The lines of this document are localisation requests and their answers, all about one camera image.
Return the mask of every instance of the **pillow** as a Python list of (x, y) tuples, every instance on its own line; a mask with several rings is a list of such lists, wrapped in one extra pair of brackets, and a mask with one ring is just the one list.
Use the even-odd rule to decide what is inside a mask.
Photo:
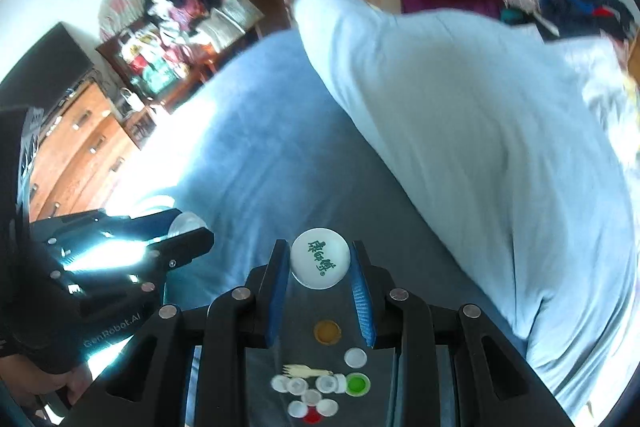
[(474, 14), (297, 0), (294, 15), (336, 102), (575, 416), (637, 266), (622, 170), (575, 73)]

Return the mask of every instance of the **screw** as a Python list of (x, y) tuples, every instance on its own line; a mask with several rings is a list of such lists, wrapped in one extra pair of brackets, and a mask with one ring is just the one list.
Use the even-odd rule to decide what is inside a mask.
[(389, 296), (394, 301), (406, 301), (409, 298), (409, 292), (403, 288), (394, 288), (389, 292)]
[(463, 314), (465, 314), (470, 319), (476, 319), (481, 315), (480, 308), (475, 304), (467, 304), (464, 308), (462, 308)]
[(171, 319), (175, 317), (175, 314), (177, 314), (177, 312), (178, 308), (176, 308), (172, 304), (167, 304), (167, 306), (162, 306), (162, 308), (160, 308), (160, 310), (158, 311), (158, 315), (160, 315), (161, 319)]
[(231, 292), (231, 296), (236, 301), (244, 301), (251, 296), (251, 290), (249, 288), (245, 288), (244, 286), (240, 286)]

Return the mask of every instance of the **bottle cap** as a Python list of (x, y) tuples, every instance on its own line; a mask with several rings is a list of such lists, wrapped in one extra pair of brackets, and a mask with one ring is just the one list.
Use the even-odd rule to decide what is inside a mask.
[(344, 362), (354, 369), (364, 367), (367, 363), (367, 353), (361, 350), (359, 347), (351, 347), (344, 354)]
[(172, 221), (167, 232), (167, 237), (175, 237), (191, 230), (206, 229), (207, 223), (193, 212), (183, 212), (178, 214)]
[(304, 418), (309, 412), (309, 407), (298, 400), (294, 400), (287, 407), (287, 412), (293, 418)]
[(274, 391), (278, 391), (278, 393), (288, 393), (287, 384), (289, 383), (289, 378), (284, 375), (276, 375), (271, 378), (271, 388)]
[[(346, 378), (344, 379), (345, 390), (347, 385)], [(335, 393), (338, 390), (338, 380), (334, 375), (323, 375), (316, 378), (316, 389), (322, 394)]]
[(347, 392), (347, 377), (337, 373), (334, 375), (335, 380), (338, 382), (338, 389), (335, 390), (335, 394), (344, 394)]
[(291, 245), (293, 277), (312, 290), (326, 290), (349, 271), (351, 253), (342, 236), (329, 229), (301, 233)]
[(320, 321), (314, 327), (314, 337), (323, 346), (333, 346), (342, 338), (342, 330), (333, 321)]
[(322, 394), (317, 389), (307, 389), (302, 395), (302, 403), (315, 407), (322, 400)]
[(320, 413), (316, 410), (315, 407), (309, 407), (309, 412), (306, 413), (306, 416), (302, 419), (304, 423), (318, 423), (322, 419)]
[(309, 384), (302, 378), (292, 378), (287, 382), (287, 391), (294, 396), (302, 396), (309, 389)]
[(325, 398), (318, 403), (316, 410), (322, 416), (334, 416), (338, 412), (338, 403), (335, 400)]
[(349, 396), (365, 396), (371, 389), (371, 381), (362, 373), (347, 375), (347, 394)]

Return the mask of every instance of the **drawer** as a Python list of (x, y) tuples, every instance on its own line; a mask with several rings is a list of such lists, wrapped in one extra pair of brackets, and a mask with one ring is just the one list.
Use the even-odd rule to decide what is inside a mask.
[(140, 153), (140, 149), (130, 140), (126, 132), (122, 129), (120, 131), (120, 136), (114, 137), (119, 146), (110, 149), (109, 153), (103, 158), (103, 163), (84, 186), (82, 193), (71, 209), (72, 214), (104, 207), (115, 190), (127, 163)]
[(68, 168), (84, 142), (110, 114), (108, 100), (97, 84), (91, 83), (47, 130), (31, 173), (30, 217), (34, 221), (56, 182)]
[(83, 198), (88, 198), (91, 187), (95, 190), (102, 180), (101, 176), (110, 172), (110, 168), (122, 156), (121, 153), (126, 155), (129, 145), (134, 146), (113, 115), (104, 118), (69, 159), (37, 219), (71, 214), (75, 208), (89, 204), (91, 200)]

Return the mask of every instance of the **human hand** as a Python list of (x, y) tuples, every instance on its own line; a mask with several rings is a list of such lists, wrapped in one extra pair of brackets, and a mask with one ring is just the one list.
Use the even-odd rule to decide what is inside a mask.
[(68, 387), (67, 398), (74, 405), (92, 383), (86, 363), (64, 375), (50, 375), (23, 355), (0, 359), (0, 380), (16, 403), (22, 407), (37, 407), (36, 396)]

